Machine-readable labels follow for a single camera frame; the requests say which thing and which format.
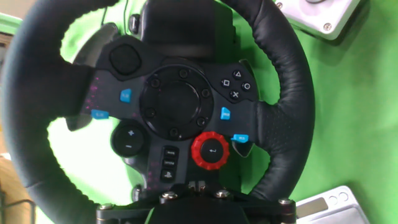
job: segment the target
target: red dial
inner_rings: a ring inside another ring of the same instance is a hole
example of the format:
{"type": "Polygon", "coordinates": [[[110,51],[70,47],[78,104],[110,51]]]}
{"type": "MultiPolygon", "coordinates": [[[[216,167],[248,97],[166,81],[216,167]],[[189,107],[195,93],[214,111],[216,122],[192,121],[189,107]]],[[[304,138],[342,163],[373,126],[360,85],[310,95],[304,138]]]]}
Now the red dial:
{"type": "Polygon", "coordinates": [[[191,146],[192,159],[206,170],[221,168],[229,156],[229,144],[214,131],[201,133],[191,146]]]}

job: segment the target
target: racing wheel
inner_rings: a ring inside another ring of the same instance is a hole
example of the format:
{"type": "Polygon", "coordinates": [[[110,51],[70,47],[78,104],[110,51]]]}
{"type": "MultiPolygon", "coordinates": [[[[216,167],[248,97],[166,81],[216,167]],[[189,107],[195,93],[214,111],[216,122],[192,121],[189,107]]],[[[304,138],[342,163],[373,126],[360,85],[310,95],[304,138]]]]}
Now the racing wheel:
{"type": "Polygon", "coordinates": [[[280,80],[275,105],[259,100],[245,63],[170,58],[125,35],[105,45],[95,68],[60,56],[68,26],[117,0],[38,0],[8,51],[2,121],[13,163],[36,204],[55,223],[94,223],[97,204],[60,168],[47,139],[58,117],[120,119],[112,147],[146,181],[146,194],[211,175],[253,144],[271,156],[251,195],[269,201],[293,191],[310,150],[315,98],[302,46],[271,0],[224,0],[253,29],[280,80]]]}

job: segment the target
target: round black button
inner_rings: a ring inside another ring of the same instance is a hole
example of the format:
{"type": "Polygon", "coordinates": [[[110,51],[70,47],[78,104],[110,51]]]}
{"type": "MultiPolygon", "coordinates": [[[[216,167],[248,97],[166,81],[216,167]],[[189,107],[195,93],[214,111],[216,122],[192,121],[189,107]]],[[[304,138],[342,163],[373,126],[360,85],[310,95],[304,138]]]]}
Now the round black button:
{"type": "Polygon", "coordinates": [[[159,114],[173,124],[187,124],[198,113],[199,95],[186,82],[171,82],[162,87],[158,95],[159,114]]]}
{"type": "Polygon", "coordinates": [[[241,97],[241,94],[240,94],[240,92],[233,90],[233,91],[231,91],[231,92],[229,93],[229,96],[230,96],[233,100],[238,100],[239,97],[241,97]]]}
{"type": "Polygon", "coordinates": [[[231,85],[231,81],[229,80],[222,80],[221,81],[221,86],[224,88],[229,88],[229,86],[231,85]]]}
{"type": "Polygon", "coordinates": [[[242,90],[249,91],[251,89],[250,83],[242,83],[242,90]]]}
{"type": "Polygon", "coordinates": [[[123,157],[140,153],[145,144],[144,134],[135,126],[121,127],[113,136],[115,152],[123,157]]]}
{"type": "Polygon", "coordinates": [[[216,163],[223,158],[223,145],[215,140],[209,139],[203,143],[200,149],[200,155],[204,161],[209,163],[216,163]]]}
{"type": "Polygon", "coordinates": [[[141,66],[141,59],[136,50],[126,44],[111,52],[110,61],[113,68],[121,75],[130,75],[141,66]]]}
{"type": "Polygon", "coordinates": [[[239,71],[239,70],[234,71],[234,72],[232,73],[232,76],[234,77],[234,79],[240,80],[240,79],[242,79],[242,72],[239,71]]]}

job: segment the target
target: black leather rim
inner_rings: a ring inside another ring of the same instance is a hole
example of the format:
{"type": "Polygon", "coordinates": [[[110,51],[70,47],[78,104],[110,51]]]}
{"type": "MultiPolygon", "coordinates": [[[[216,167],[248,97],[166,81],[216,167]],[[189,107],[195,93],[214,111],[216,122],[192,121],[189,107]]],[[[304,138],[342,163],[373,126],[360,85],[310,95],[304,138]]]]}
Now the black leather rim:
{"type": "MultiPolygon", "coordinates": [[[[47,139],[51,121],[78,114],[82,104],[78,99],[94,72],[65,62],[61,40],[76,18],[117,1],[38,0],[7,53],[1,102],[7,148],[30,196],[57,224],[96,221],[96,204],[70,182],[47,139]]],[[[313,136],[315,99],[307,59],[271,0],[224,2],[249,22],[281,87],[278,104],[257,104],[256,144],[271,155],[271,164],[251,195],[266,200],[288,197],[303,171],[313,136]]]]}

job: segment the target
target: blue button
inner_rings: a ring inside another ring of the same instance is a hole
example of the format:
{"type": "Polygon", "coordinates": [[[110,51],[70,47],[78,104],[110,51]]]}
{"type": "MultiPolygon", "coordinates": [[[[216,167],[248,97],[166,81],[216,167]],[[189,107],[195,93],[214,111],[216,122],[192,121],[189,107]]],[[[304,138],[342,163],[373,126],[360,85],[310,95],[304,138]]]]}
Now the blue button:
{"type": "Polygon", "coordinates": [[[249,141],[249,136],[247,134],[234,134],[234,137],[231,138],[231,140],[238,143],[246,143],[249,141]]]}
{"type": "Polygon", "coordinates": [[[124,103],[130,103],[131,101],[131,89],[123,90],[120,93],[120,101],[124,103]]]}
{"type": "Polygon", "coordinates": [[[229,111],[229,109],[223,107],[221,109],[221,119],[222,120],[229,120],[231,119],[231,112],[229,111]]]}
{"type": "Polygon", "coordinates": [[[106,111],[91,110],[91,116],[94,119],[108,119],[109,118],[109,113],[106,112],[106,111]]]}

